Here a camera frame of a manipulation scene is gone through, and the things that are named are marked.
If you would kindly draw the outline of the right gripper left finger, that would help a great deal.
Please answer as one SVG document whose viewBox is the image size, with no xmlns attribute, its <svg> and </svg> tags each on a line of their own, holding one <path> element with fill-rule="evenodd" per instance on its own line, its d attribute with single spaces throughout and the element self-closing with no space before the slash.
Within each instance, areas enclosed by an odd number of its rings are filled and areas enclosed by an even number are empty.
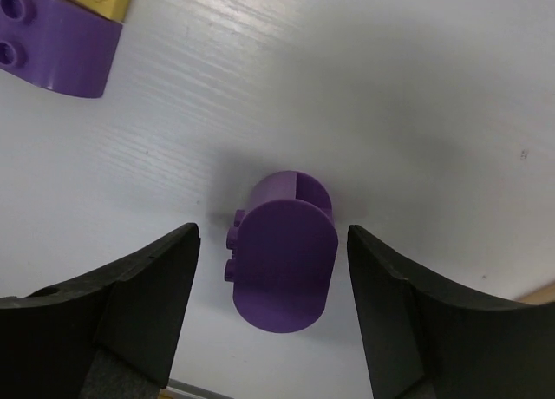
<svg viewBox="0 0 555 399">
<path fill-rule="evenodd" d="M 1 301 L 4 398 L 155 398 L 168 385 L 199 228 L 24 298 Z"/>
</svg>

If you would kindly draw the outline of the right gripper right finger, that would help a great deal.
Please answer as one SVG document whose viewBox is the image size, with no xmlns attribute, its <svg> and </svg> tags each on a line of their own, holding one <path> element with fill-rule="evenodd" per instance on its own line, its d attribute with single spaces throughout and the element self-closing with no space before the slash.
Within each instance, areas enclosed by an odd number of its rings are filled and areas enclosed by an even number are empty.
<svg viewBox="0 0 555 399">
<path fill-rule="evenodd" d="M 553 304 L 458 284 L 360 226 L 347 251 L 374 397 L 553 397 Z"/>
</svg>

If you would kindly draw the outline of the purple rounded lego brick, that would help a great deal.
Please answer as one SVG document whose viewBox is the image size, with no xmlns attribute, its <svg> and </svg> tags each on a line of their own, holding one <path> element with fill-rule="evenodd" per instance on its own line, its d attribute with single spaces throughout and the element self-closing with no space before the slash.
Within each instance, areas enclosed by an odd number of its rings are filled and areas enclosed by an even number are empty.
<svg viewBox="0 0 555 399">
<path fill-rule="evenodd" d="M 292 333 L 323 314 L 338 249 L 325 187 L 298 171 L 263 178 L 238 209 L 226 236 L 224 279 L 249 324 Z"/>
</svg>

